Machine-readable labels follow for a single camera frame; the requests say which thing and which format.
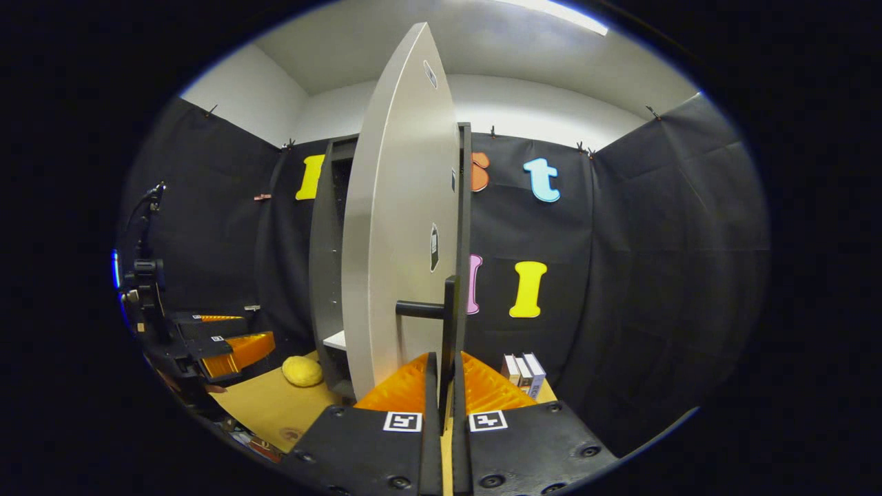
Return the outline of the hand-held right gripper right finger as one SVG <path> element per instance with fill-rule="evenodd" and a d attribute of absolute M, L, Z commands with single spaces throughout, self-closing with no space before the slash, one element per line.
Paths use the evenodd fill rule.
<path fill-rule="evenodd" d="M 567 494 L 621 464 L 564 402 L 533 401 L 464 352 L 453 370 L 454 494 Z"/>

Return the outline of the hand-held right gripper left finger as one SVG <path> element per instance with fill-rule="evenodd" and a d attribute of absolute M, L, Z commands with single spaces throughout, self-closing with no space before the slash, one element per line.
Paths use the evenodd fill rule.
<path fill-rule="evenodd" d="M 281 473 L 312 495 L 443 494 L 435 353 L 400 369 L 408 370 L 417 411 L 331 405 L 283 457 Z"/>

